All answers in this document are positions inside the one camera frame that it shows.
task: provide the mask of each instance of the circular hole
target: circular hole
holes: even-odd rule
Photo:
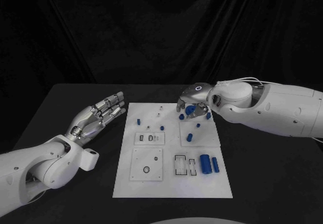
[[[149,167],[145,167],[145,168],[143,168],[143,171],[145,171],[145,173],[149,173],[151,168],[149,168]]]

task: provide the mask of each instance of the blue component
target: blue component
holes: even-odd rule
[[[202,173],[211,174],[213,167],[211,167],[211,157],[210,155],[201,155],[201,166],[202,166]]]
[[[211,118],[211,112],[207,113],[207,119],[210,119],[210,118]]]
[[[181,120],[184,120],[185,119],[185,116],[184,116],[184,114],[181,114]]]
[[[185,109],[187,115],[191,115],[194,113],[195,108],[197,108],[197,106],[194,106],[194,105],[187,106],[187,109]]]
[[[188,136],[188,139],[187,139],[189,142],[192,141],[192,137],[194,137],[194,134],[189,133],[189,136]]]
[[[215,173],[220,173],[220,166],[218,166],[217,157],[213,158],[213,162],[214,162],[214,171],[215,171]]]

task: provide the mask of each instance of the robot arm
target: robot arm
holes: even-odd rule
[[[233,123],[290,137],[323,137],[323,93],[309,88],[251,85],[244,80],[197,83],[182,93],[178,112],[185,103],[197,105],[189,118],[202,116],[208,107]]]
[[[58,135],[42,145],[0,155],[0,217],[28,204],[41,192],[63,187],[78,168],[94,169],[100,154],[83,146],[126,112],[123,100],[119,92],[80,112],[65,136]],[[27,181],[28,173],[34,181]]]

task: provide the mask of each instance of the table surface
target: table surface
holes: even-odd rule
[[[65,134],[74,116],[119,91],[129,103],[176,103],[187,85],[58,84],[15,149]],[[323,153],[315,140],[273,135],[227,122],[214,113],[234,199],[113,198],[127,114],[87,147],[100,153],[96,169],[0,218],[9,223],[140,223],[217,217],[249,224],[323,222]]]

